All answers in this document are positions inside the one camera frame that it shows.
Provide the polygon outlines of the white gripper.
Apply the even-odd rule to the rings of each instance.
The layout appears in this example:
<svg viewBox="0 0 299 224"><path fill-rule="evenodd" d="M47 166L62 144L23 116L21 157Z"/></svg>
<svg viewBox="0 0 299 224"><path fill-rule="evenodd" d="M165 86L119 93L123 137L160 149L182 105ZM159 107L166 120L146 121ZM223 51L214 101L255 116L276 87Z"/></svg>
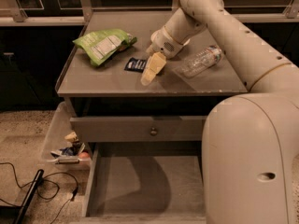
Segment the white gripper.
<svg viewBox="0 0 299 224"><path fill-rule="evenodd" d="M144 86L148 86L164 68L166 58L174 58L190 42L190 40L187 40L183 44L178 43L169 35L164 27L155 31L151 35L150 41L151 44L146 49L150 57L141 77L141 84Z"/></svg>

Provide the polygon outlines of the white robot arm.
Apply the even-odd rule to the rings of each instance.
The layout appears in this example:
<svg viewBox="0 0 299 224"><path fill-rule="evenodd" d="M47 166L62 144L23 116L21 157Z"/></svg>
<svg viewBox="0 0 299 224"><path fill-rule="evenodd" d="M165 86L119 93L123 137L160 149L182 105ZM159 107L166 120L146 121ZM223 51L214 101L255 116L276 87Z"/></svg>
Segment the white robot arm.
<svg viewBox="0 0 299 224"><path fill-rule="evenodd" d="M206 224L295 224L299 68L228 13L222 0L179 0L148 52L177 55L208 29L246 87L217 104L202 134Z"/></svg>

